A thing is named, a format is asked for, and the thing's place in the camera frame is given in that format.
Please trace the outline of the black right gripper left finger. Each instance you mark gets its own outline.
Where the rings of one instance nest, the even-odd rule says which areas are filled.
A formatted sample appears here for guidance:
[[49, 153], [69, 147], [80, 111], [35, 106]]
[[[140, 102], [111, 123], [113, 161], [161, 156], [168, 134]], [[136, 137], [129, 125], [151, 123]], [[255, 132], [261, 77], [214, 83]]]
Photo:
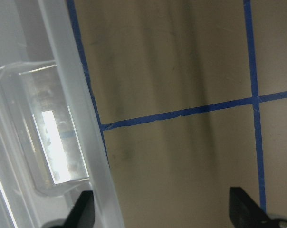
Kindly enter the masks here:
[[95, 224], [94, 194], [83, 191], [63, 224], [63, 228], [92, 228]]

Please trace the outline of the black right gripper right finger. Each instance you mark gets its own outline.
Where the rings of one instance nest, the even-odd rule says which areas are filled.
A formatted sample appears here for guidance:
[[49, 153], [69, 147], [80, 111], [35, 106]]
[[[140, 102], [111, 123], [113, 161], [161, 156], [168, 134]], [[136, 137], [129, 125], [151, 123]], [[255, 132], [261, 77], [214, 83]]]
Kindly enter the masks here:
[[263, 228], [271, 221], [241, 187], [230, 187], [229, 218], [235, 228]]

